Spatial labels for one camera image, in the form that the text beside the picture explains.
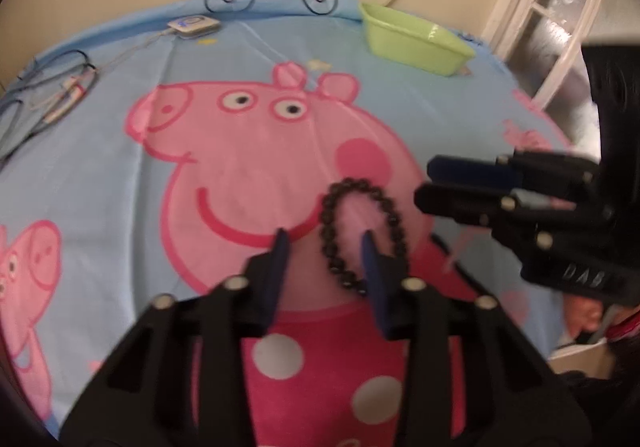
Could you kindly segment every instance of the pig smile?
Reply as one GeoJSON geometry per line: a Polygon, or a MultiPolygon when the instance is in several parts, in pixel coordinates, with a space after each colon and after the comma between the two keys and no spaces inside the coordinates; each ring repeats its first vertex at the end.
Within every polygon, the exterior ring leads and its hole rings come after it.
{"type": "MultiPolygon", "coordinates": [[[[196,205],[198,207],[198,214],[202,218],[202,221],[216,234],[224,239],[237,243],[238,245],[245,245],[246,247],[254,247],[255,249],[268,249],[273,242],[273,234],[252,234],[239,231],[233,227],[220,221],[209,207],[207,197],[209,191],[206,187],[200,187],[196,189],[196,205]]],[[[322,196],[318,197],[318,202],[315,207],[299,225],[287,229],[289,233],[289,239],[291,242],[302,239],[312,230],[314,230],[319,224],[320,212],[322,211],[322,196]]]]}

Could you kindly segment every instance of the pig ear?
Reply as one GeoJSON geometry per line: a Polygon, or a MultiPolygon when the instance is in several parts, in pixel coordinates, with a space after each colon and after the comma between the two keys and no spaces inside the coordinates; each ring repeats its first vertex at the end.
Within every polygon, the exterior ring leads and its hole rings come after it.
{"type": "Polygon", "coordinates": [[[186,84],[158,86],[143,96],[129,111],[126,133],[159,159],[172,160],[183,156],[186,143],[180,135],[169,131],[189,109],[193,91],[186,84]]]}
{"type": "Polygon", "coordinates": [[[306,70],[295,62],[284,62],[273,69],[273,84],[287,90],[301,90],[306,84],[306,70]]]}
{"type": "Polygon", "coordinates": [[[353,75],[325,73],[318,78],[318,93],[327,98],[335,98],[349,104],[356,99],[359,91],[360,83],[353,75]]]}

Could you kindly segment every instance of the black bead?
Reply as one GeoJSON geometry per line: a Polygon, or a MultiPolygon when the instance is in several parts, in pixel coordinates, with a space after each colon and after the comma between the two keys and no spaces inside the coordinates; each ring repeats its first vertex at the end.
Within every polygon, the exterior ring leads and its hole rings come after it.
{"type": "Polygon", "coordinates": [[[344,186],[341,183],[332,183],[329,185],[329,194],[340,196],[344,193],[344,186]]]}
{"type": "Polygon", "coordinates": [[[385,197],[385,193],[380,187],[372,187],[369,189],[369,197],[373,201],[379,202],[382,198],[385,197]]]}
{"type": "Polygon", "coordinates": [[[397,227],[398,225],[400,225],[401,221],[402,221],[402,218],[400,217],[400,214],[398,214],[397,212],[389,212],[386,215],[386,223],[388,223],[390,227],[397,227]]]}
{"type": "Polygon", "coordinates": [[[341,257],[332,257],[329,260],[329,271],[331,273],[342,273],[346,266],[347,264],[341,257]]]}
{"type": "Polygon", "coordinates": [[[396,257],[406,257],[406,245],[403,242],[394,245],[394,254],[396,257]]]}
{"type": "Polygon", "coordinates": [[[354,274],[351,270],[347,270],[345,272],[342,272],[338,276],[338,281],[340,282],[340,286],[346,288],[347,290],[350,290],[351,288],[356,286],[356,274],[354,274]]]}
{"type": "Polygon", "coordinates": [[[402,227],[394,227],[389,233],[391,234],[391,240],[394,243],[398,243],[404,239],[404,229],[402,227]]]}
{"type": "Polygon", "coordinates": [[[333,258],[338,255],[338,245],[335,243],[326,243],[322,247],[322,253],[324,253],[325,257],[333,258]]]}
{"type": "Polygon", "coordinates": [[[320,237],[324,241],[331,241],[335,237],[335,227],[333,225],[325,225],[320,231],[320,237]]]}
{"type": "Polygon", "coordinates": [[[358,295],[360,295],[361,297],[366,297],[367,296],[367,281],[365,281],[364,279],[360,279],[356,283],[356,292],[358,292],[358,295]]]}
{"type": "Polygon", "coordinates": [[[356,185],[356,180],[354,180],[353,178],[347,177],[344,180],[342,180],[340,183],[346,190],[350,191],[356,185]]]}
{"type": "Polygon", "coordinates": [[[329,194],[329,195],[325,196],[324,198],[322,198],[322,207],[324,207],[324,208],[328,208],[330,210],[333,210],[335,208],[335,205],[337,205],[337,204],[338,204],[338,200],[332,194],[329,194]]]}
{"type": "Polygon", "coordinates": [[[382,211],[386,214],[393,212],[395,206],[396,204],[394,203],[394,201],[389,198],[384,198],[382,201],[380,201],[380,208],[382,208],[382,211]]]}
{"type": "Polygon", "coordinates": [[[369,192],[370,188],[371,188],[371,182],[366,178],[363,178],[362,180],[358,180],[356,182],[356,189],[360,192],[369,192]]]}
{"type": "Polygon", "coordinates": [[[335,215],[332,210],[323,210],[320,212],[320,221],[326,225],[330,225],[334,222],[335,215]]]}

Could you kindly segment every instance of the pink cheek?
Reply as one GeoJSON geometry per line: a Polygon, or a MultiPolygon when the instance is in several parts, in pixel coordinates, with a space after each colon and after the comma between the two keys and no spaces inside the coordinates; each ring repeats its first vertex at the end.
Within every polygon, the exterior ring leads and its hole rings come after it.
{"type": "Polygon", "coordinates": [[[354,138],[341,144],[335,152],[338,173],[345,178],[367,178],[385,187],[391,180],[391,162],[377,143],[367,138],[354,138]]]}

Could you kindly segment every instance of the pig eye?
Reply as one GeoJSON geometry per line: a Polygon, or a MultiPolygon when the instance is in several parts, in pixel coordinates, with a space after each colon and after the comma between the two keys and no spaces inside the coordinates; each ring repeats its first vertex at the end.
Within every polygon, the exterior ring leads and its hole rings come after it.
{"type": "Polygon", "coordinates": [[[18,275],[18,256],[14,253],[9,257],[9,277],[11,279],[15,279],[15,276],[18,275]]]}
{"type": "Polygon", "coordinates": [[[247,91],[231,91],[220,97],[220,107],[226,111],[242,111],[255,103],[255,95],[247,91]]]}
{"type": "Polygon", "coordinates": [[[305,116],[306,104],[302,100],[286,98],[273,104],[276,116],[284,120],[297,120],[305,116]]]}

